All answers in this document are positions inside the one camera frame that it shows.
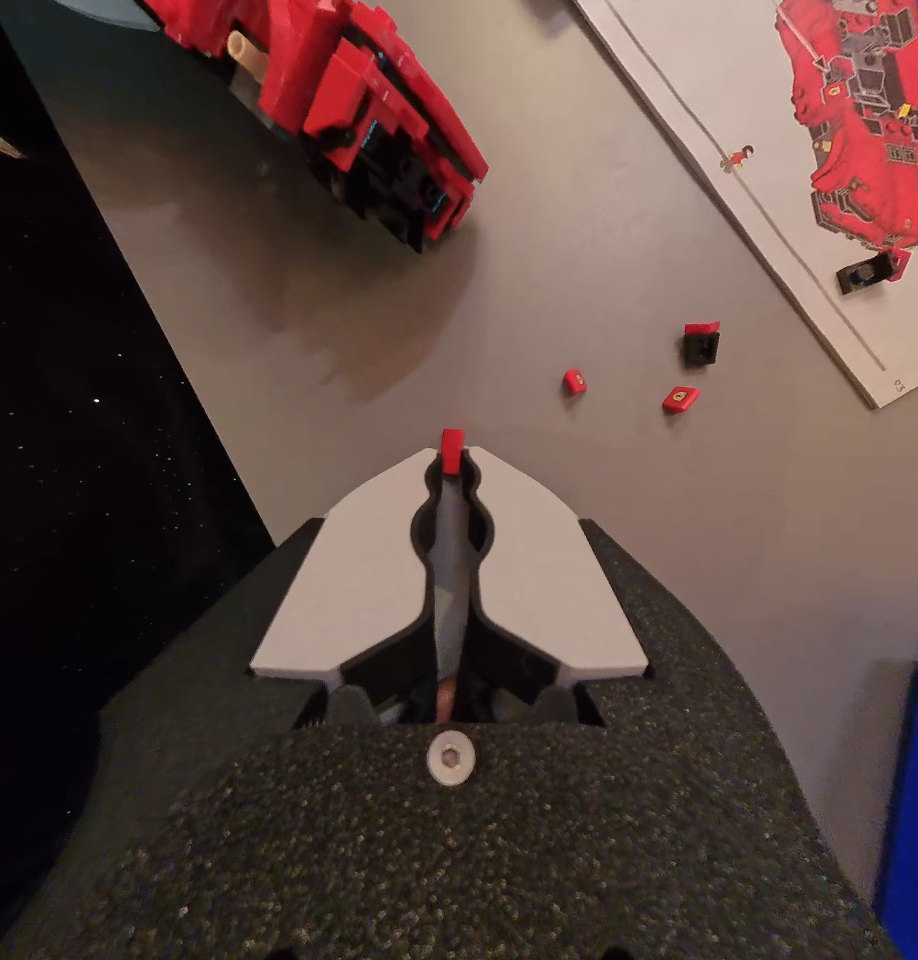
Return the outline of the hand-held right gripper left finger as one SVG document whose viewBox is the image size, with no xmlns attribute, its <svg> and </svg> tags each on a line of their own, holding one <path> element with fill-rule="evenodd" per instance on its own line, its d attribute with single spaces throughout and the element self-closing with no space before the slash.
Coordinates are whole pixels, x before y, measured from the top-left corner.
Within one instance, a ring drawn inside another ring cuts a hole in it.
<svg viewBox="0 0 918 960">
<path fill-rule="evenodd" d="M 258 677 L 364 690 L 380 706 L 437 678 L 429 553 L 441 457 L 426 447 L 324 516 L 249 668 Z"/>
</svg>

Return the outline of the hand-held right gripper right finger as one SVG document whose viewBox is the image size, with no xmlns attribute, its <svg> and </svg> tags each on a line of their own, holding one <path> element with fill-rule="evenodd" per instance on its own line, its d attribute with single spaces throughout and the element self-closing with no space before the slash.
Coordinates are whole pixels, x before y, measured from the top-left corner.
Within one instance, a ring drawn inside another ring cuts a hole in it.
<svg viewBox="0 0 918 960">
<path fill-rule="evenodd" d="M 461 670 L 526 704 L 640 678 L 645 654 L 577 514 L 489 451 L 462 456 L 473 568 Z"/>
</svg>

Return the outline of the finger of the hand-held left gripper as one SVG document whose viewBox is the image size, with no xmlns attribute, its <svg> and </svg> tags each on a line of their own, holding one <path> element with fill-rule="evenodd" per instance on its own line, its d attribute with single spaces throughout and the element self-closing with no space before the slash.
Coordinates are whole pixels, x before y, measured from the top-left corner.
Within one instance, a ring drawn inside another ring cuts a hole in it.
<svg viewBox="0 0 918 960">
<path fill-rule="evenodd" d="M 107 26 L 141 32 L 161 31 L 159 21 L 139 1 L 69 1 L 69 10 Z"/>
</svg>

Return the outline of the red lego car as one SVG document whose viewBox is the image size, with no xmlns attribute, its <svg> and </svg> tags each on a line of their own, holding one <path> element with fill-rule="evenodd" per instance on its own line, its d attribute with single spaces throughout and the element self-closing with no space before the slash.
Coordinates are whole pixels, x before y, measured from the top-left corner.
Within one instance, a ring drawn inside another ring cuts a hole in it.
<svg viewBox="0 0 918 960">
<path fill-rule="evenodd" d="M 456 228 L 489 166 L 380 6 L 150 1 L 144 13 L 297 146 L 333 198 L 421 254 Z"/>
</svg>

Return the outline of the black and red lego piece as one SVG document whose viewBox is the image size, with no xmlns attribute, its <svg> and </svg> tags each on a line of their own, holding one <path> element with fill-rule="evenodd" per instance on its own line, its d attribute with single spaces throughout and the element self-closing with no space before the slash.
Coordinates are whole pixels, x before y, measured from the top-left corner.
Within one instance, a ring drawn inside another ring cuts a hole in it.
<svg viewBox="0 0 918 960">
<path fill-rule="evenodd" d="M 716 362 L 720 341 L 718 321 L 690 322 L 683 327 L 681 361 L 685 368 L 695 369 Z"/>
</svg>

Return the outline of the black lego piece red tip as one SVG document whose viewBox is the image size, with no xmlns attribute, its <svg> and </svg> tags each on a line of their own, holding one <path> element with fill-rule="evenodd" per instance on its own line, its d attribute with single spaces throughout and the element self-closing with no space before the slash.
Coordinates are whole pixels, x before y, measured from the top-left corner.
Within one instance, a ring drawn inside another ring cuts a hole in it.
<svg viewBox="0 0 918 960">
<path fill-rule="evenodd" d="M 836 281 L 842 295 L 871 288 L 882 282 L 897 282 L 911 258 L 906 249 L 885 248 L 873 257 L 837 270 Z"/>
</svg>

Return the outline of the lego instruction booklet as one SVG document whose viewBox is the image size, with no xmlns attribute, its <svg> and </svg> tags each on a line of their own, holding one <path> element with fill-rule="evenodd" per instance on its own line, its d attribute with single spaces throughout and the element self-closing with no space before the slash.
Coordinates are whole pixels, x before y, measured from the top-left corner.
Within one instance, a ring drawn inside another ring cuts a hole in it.
<svg viewBox="0 0 918 960">
<path fill-rule="evenodd" d="M 918 387 L 918 1 L 580 11 L 873 408 Z M 842 295 L 838 270 L 911 253 Z"/>
</svg>

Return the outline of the blue plastic bin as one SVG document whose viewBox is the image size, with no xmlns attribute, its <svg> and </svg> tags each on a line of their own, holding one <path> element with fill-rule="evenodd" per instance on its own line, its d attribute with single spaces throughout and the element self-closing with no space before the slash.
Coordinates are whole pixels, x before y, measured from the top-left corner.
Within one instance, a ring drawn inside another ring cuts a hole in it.
<svg viewBox="0 0 918 960">
<path fill-rule="evenodd" d="M 918 959 L 918 663 L 900 728 L 873 904 L 901 956 Z"/>
</svg>

